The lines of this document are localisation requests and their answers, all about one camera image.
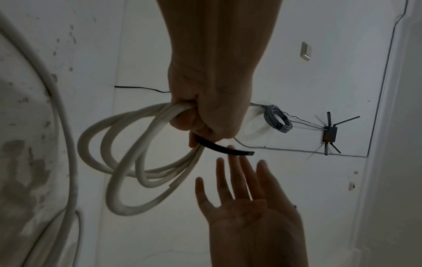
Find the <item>hand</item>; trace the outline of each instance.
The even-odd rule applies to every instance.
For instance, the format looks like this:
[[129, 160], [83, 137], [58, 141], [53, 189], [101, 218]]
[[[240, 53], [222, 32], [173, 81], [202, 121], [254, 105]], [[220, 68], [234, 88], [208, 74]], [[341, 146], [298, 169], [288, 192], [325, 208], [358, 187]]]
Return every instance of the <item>hand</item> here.
[[251, 100], [251, 76], [218, 90], [210, 90], [200, 77], [185, 71], [183, 66], [172, 60], [168, 80], [172, 101], [191, 100], [197, 103], [197, 108], [187, 110], [170, 121], [173, 127], [190, 131], [190, 147], [196, 146], [194, 134], [217, 142], [232, 138], [239, 132]]
[[195, 185], [199, 208], [210, 227], [212, 266], [307, 267], [302, 220], [266, 163], [260, 161], [254, 172], [246, 157], [229, 156], [229, 166], [234, 198], [224, 160], [217, 160], [220, 207], [207, 199], [201, 178]]

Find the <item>thick white cable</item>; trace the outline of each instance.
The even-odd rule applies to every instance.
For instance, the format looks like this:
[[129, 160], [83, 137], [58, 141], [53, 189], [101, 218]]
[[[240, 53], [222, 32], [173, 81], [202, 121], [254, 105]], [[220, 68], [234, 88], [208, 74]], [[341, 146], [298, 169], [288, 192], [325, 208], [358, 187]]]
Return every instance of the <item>thick white cable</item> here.
[[[79, 138], [78, 152], [81, 159], [92, 168], [111, 174], [107, 185], [105, 202], [111, 212], [131, 216], [145, 212], [162, 202], [185, 180], [198, 162], [204, 147], [198, 145], [178, 161], [167, 166], [145, 170], [145, 158], [149, 145], [164, 126], [181, 112], [194, 108], [194, 102], [163, 103], [137, 111], [126, 112], [112, 116], [88, 128]], [[111, 155], [111, 146], [116, 136], [133, 122], [155, 116], [147, 130], [132, 145], [120, 163]], [[98, 162], [89, 152], [89, 143], [100, 131], [110, 127], [101, 142], [101, 157], [106, 165]], [[120, 201], [119, 193], [126, 176], [135, 177], [139, 183], [147, 188], [158, 187], [174, 179], [169, 188], [150, 202], [140, 206], [127, 206]]]
[[63, 247], [66, 243], [69, 231], [72, 227], [73, 216], [75, 215], [76, 204], [78, 199], [78, 166], [75, 150], [75, 143], [73, 141], [72, 132], [69, 125], [69, 120], [66, 110], [63, 105], [63, 100], [60, 97], [56, 82], [51, 77], [50, 71], [44, 64], [43, 60], [33, 50], [25, 37], [16, 29], [7, 17], [0, 11], [0, 31], [2, 34], [22, 53], [28, 60], [35, 72], [38, 74], [48, 92], [51, 95], [51, 100], [54, 108], [62, 123], [62, 129], [65, 136], [67, 154], [69, 157], [69, 198], [66, 205], [65, 215], [63, 217], [60, 230], [58, 231], [53, 247], [49, 252], [43, 266], [57, 266], [58, 259], [62, 253]]

